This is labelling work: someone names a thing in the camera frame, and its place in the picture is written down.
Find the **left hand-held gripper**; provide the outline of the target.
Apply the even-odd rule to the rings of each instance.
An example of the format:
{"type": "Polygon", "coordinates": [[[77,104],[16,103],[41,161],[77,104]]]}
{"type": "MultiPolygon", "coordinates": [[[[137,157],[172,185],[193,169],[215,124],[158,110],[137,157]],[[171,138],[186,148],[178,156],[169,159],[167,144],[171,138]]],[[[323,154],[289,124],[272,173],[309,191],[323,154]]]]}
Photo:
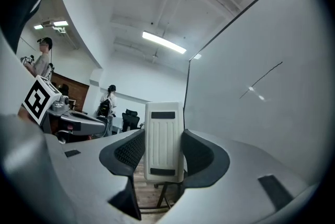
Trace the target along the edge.
{"type": "Polygon", "coordinates": [[[103,121],[70,110],[69,98],[40,75],[35,77],[21,105],[21,117],[37,124],[43,132],[55,135],[60,143],[65,143],[66,139],[88,139],[92,135],[103,135],[106,128],[103,121]]]}

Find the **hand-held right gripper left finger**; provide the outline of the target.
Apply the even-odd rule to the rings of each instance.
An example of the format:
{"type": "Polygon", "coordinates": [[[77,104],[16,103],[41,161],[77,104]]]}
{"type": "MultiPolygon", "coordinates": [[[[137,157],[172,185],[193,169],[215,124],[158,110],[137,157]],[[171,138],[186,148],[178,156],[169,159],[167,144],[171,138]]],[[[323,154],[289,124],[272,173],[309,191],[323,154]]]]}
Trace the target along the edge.
{"type": "Polygon", "coordinates": [[[133,174],[144,146],[144,130],[90,141],[46,142],[57,177],[70,198],[75,223],[140,223],[133,174]]]}

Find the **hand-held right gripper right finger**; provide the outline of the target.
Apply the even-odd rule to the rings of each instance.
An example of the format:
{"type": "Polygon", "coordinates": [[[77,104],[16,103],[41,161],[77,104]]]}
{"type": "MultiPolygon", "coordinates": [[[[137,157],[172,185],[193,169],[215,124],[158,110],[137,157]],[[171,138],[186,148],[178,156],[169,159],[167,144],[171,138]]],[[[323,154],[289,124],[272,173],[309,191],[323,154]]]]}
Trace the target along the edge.
{"type": "Polygon", "coordinates": [[[286,223],[310,187],[267,152],[242,142],[185,130],[184,193],[160,223],[286,223]]]}

